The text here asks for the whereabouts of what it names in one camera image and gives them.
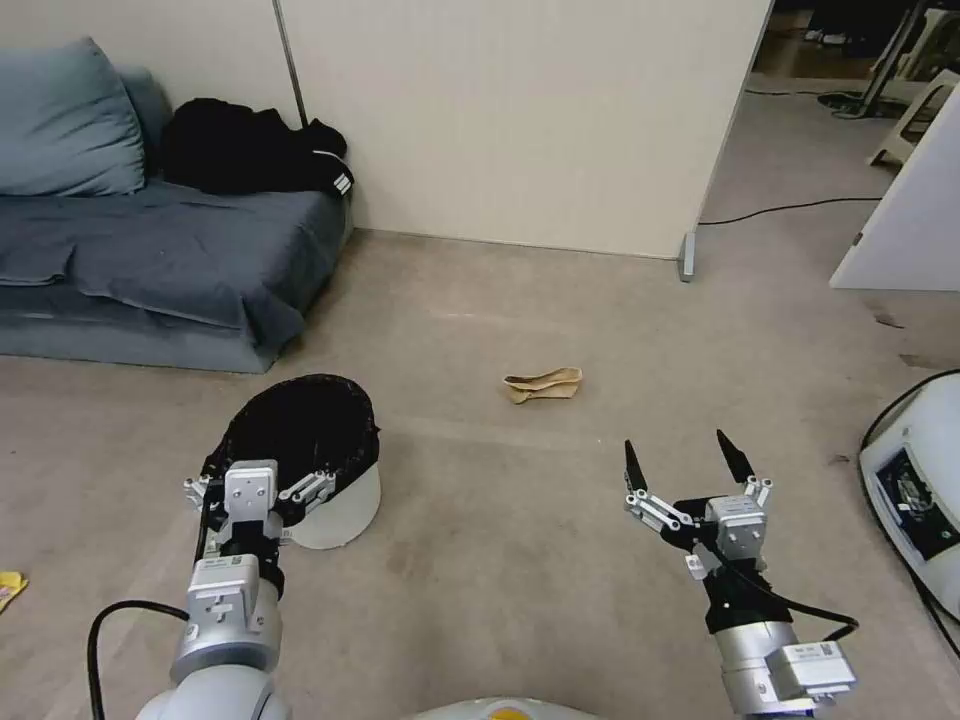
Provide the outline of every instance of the yellow label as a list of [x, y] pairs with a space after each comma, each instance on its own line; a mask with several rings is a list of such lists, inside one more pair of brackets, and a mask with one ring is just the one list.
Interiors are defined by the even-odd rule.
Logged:
[[500, 708], [493, 712], [490, 720], [530, 720], [530, 716], [516, 708]]

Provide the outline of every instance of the blue sofa cushion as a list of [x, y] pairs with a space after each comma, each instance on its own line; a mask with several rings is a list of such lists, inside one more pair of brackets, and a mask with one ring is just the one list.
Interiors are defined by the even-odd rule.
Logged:
[[144, 67], [121, 65], [117, 67], [127, 95], [137, 111], [140, 129], [143, 132], [143, 150], [147, 158], [147, 174], [154, 175], [160, 169], [160, 137], [163, 127], [173, 117], [173, 108], [163, 88], [153, 74]]
[[93, 40], [0, 51], [0, 195], [116, 195], [143, 183], [140, 123]]

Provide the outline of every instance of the metal pole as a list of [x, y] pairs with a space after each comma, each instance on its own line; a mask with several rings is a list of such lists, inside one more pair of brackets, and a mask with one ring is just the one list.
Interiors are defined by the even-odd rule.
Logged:
[[887, 54], [881, 59], [880, 67], [873, 74], [870, 84], [863, 93], [860, 110], [857, 112], [859, 117], [872, 117], [876, 113], [877, 105], [880, 102], [880, 93], [883, 92], [887, 82], [893, 77], [893, 73], [897, 69], [897, 62], [903, 53], [903, 47], [907, 43], [907, 38], [910, 37], [910, 33], [920, 22], [929, 4], [929, 0], [917, 0], [914, 6], [904, 13], [903, 22], [900, 23], [893, 40], [890, 41]]
[[280, 31], [280, 42], [283, 43], [283, 55], [287, 59], [287, 70], [290, 73], [290, 84], [293, 86], [293, 97], [297, 101], [297, 112], [300, 113], [300, 125], [306, 127], [307, 111], [303, 107], [300, 79], [297, 77], [297, 67], [293, 63], [293, 53], [290, 51], [290, 39], [287, 37], [287, 24], [283, 20], [283, 8], [280, 7], [280, 0], [273, 0], [273, 12], [277, 16], [277, 29]]

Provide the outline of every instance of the yellow object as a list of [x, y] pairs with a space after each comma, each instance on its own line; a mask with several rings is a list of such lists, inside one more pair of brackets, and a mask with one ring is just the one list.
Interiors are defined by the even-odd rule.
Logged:
[[572, 398], [580, 388], [583, 370], [558, 368], [543, 375], [507, 375], [507, 397], [515, 405], [534, 398]]
[[516, 708], [500, 708], [494, 711], [490, 720], [530, 720], [530, 716]]
[[0, 612], [27, 586], [23, 573], [0, 571]]

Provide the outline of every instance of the trash bin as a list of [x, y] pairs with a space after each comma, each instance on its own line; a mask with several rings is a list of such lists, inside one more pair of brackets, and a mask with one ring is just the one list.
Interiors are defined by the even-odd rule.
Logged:
[[[338, 375], [304, 375], [253, 397], [236, 414], [202, 475], [222, 479], [238, 460], [276, 460], [277, 492], [311, 473], [333, 475], [335, 489], [304, 516], [302, 505], [280, 503], [284, 537], [329, 549], [344, 545], [370, 524], [380, 506], [379, 428], [370, 398]], [[218, 527], [223, 510], [210, 510]]]

